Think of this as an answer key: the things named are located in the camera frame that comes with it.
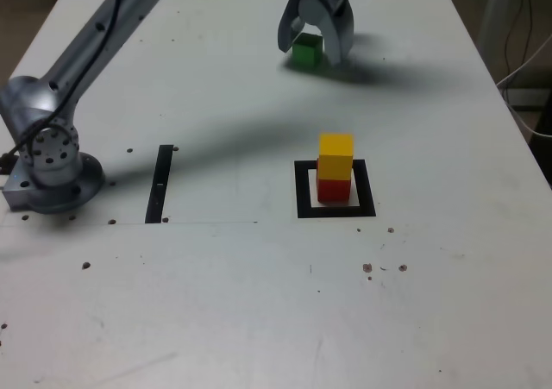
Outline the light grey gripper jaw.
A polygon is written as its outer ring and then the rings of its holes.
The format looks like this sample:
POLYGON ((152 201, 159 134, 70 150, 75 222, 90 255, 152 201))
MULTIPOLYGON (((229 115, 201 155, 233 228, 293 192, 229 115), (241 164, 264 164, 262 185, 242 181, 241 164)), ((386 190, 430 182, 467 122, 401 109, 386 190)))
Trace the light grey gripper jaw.
POLYGON ((300 0, 298 13, 302 21, 320 30, 329 63, 340 65, 354 42, 354 16, 349 1, 345 1, 339 16, 331 16, 317 0, 300 0))

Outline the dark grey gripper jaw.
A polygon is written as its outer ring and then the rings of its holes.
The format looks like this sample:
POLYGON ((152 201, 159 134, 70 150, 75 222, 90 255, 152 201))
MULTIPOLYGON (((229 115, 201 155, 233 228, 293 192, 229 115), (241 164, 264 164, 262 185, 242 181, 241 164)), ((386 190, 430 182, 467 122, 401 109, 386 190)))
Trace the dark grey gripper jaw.
POLYGON ((299 33, 303 30, 303 21, 298 14, 300 0, 288 0, 278 27, 278 47, 287 53, 299 33))

